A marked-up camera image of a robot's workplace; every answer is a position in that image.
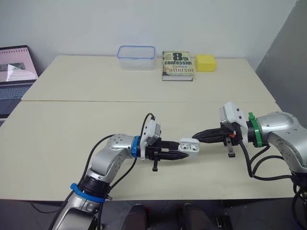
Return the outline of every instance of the book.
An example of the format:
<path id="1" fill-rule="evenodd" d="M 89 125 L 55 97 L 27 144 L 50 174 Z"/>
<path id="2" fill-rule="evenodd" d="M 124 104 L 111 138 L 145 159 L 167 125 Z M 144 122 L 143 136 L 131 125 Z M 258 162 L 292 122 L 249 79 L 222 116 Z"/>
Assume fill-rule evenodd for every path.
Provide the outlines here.
<path id="1" fill-rule="evenodd" d="M 187 51 L 162 52 L 163 81 L 192 81 L 194 68 Z"/>

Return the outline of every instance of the beige tabletop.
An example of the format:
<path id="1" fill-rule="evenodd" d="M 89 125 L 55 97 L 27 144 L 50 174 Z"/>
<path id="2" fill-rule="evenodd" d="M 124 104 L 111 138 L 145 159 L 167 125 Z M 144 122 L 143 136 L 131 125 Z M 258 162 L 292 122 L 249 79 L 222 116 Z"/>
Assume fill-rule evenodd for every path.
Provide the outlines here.
<path id="1" fill-rule="evenodd" d="M 0 198 L 63 200 L 81 177 L 89 151 L 101 138 L 116 133 L 138 135 L 144 116 L 153 112 L 163 140 L 179 141 L 219 127 L 224 103 L 114 103 L 22 101 L 0 127 Z M 280 111 L 275 103 L 237 103 L 255 116 Z M 250 155 L 259 149 L 251 144 Z M 264 182 L 248 176 L 239 147 L 228 158 L 222 143 L 201 144 L 196 158 L 137 161 L 133 171 L 111 192 L 116 200 L 247 199 L 291 197 L 288 179 Z M 271 147 L 268 154 L 278 155 Z M 121 176 L 131 165 L 126 160 Z M 279 160 L 266 161 L 259 176 L 289 174 Z"/>
<path id="2" fill-rule="evenodd" d="M 193 81 L 162 81 L 154 71 L 123 71 L 116 57 L 58 56 L 24 101 L 275 102 L 246 59 L 218 58 L 215 72 Z"/>

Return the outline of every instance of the white wall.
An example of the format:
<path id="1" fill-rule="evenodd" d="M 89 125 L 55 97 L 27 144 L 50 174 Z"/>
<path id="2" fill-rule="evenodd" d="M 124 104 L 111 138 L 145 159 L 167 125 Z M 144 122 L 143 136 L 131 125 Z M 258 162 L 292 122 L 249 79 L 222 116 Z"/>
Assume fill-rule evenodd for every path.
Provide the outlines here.
<path id="1" fill-rule="evenodd" d="M 152 45 L 244 57 L 254 69 L 295 0 L 4 0 L 0 47 L 29 45 L 41 73 L 58 54 Z"/>

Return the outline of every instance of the laptop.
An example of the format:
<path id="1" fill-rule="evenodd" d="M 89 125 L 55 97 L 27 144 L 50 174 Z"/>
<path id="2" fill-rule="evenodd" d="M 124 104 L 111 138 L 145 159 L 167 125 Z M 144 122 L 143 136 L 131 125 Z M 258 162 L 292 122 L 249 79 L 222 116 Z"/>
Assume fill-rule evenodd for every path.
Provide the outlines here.
<path id="1" fill-rule="evenodd" d="M 38 78 L 28 46 L 0 48 L 0 118 L 7 118 Z"/>

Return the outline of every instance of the gray wall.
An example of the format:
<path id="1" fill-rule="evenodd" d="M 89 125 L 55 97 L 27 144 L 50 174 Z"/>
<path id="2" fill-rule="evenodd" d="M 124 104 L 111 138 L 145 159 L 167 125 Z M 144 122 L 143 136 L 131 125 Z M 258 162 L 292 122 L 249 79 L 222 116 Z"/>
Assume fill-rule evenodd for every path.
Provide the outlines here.
<path id="1" fill-rule="evenodd" d="M 307 0 L 299 0 L 256 73 L 280 108 L 307 127 Z"/>
<path id="2" fill-rule="evenodd" d="M 4 0 L 0 47 L 29 45 L 37 72 L 59 54 L 151 45 L 247 58 L 254 69 L 295 0 Z"/>

